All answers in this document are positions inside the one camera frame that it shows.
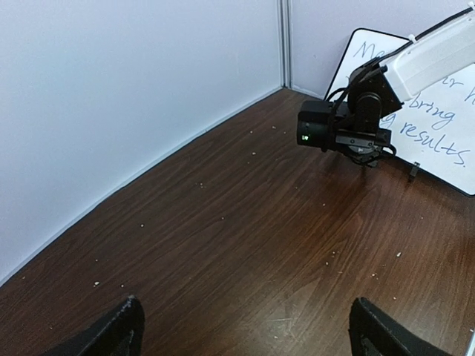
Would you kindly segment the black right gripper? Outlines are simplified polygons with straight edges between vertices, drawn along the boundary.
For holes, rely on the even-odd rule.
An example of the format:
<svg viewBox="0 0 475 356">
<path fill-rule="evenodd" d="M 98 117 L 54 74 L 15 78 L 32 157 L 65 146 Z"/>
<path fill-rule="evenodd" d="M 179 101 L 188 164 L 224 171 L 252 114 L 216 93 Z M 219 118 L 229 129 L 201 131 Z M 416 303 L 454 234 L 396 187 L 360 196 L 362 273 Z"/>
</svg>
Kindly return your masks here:
<svg viewBox="0 0 475 356">
<path fill-rule="evenodd" d="M 338 131 L 335 135 L 337 151 L 353 163 L 374 168 L 379 161 L 393 158 L 392 132 L 379 128 L 376 133 Z"/>
</svg>

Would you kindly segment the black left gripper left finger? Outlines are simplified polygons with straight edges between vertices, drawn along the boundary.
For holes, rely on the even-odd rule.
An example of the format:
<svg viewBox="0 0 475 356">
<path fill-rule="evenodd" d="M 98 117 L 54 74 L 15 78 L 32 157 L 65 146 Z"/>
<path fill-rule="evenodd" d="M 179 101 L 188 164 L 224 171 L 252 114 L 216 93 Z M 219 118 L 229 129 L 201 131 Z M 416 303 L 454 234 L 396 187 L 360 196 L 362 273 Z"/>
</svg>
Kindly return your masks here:
<svg viewBox="0 0 475 356">
<path fill-rule="evenodd" d="M 140 355 L 145 313 L 139 299 L 128 296 L 87 329 L 48 349 L 45 355 Z"/>
</svg>

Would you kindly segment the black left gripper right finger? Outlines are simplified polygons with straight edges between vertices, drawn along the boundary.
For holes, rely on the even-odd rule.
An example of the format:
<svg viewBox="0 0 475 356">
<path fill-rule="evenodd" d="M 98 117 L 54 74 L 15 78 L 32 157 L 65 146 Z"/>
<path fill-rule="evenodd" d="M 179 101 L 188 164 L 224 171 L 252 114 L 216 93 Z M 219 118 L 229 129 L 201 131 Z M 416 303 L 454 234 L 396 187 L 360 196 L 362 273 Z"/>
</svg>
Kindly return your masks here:
<svg viewBox="0 0 475 356">
<path fill-rule="evenodd" d="M 417 337 L 364 297 L 353 301 L 349 316 L 353 355 L 446 355 Z"/>
</svg>

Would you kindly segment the white whiteboard with writing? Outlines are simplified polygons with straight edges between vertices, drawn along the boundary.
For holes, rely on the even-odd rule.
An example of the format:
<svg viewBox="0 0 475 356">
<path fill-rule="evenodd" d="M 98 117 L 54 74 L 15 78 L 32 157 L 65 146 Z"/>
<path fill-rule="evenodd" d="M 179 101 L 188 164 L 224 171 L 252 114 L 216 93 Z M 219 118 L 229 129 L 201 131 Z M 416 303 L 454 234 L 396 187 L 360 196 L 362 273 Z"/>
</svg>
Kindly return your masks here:
<svg viewBox="0 0 475 356">
<path fill-rule="evenodd" d="M 351 34 L 328 92 L 347 85 L 366 61 L 406 43 L 400 36 L 359 28 Z M 468 196 L 474 195 L 474 66 L 439 80 L 386 116 L 396 156 Z"/>
</svg>

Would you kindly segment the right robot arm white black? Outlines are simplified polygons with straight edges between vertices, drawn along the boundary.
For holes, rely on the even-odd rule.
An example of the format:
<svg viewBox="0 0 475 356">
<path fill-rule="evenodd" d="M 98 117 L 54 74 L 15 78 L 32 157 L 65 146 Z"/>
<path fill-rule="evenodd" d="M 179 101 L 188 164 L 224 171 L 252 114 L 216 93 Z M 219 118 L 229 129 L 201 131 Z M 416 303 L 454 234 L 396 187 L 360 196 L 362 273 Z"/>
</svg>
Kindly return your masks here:
<svg viewBox="0 0 475 356">
<path fill-rule="evenodd" d="M 401 47 L 357 67 L 347 84 L 298 112 L 296 142 L 336 151 L 374 167 L 396 155 L 382 118 L 446 76 L 474 63 L 474 6 L 446 18 Z"/>
</svg>

